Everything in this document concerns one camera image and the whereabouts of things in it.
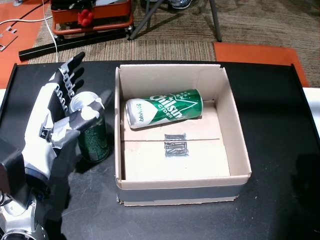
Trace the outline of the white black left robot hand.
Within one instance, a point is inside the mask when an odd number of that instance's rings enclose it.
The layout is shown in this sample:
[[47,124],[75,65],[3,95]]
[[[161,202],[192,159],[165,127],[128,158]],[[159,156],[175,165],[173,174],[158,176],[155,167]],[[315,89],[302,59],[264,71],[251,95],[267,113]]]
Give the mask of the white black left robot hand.
[[84,57],[85,53],[80,52],[55,71],[40,88],[29,116],[22,150],[25,172],[44,182],[50,179],[59,151],[98,122],[112,94],[107,90],[80,109],[69,112],[70,102],[84,84],[79,79],[84,73],[84,68],[79,67]]

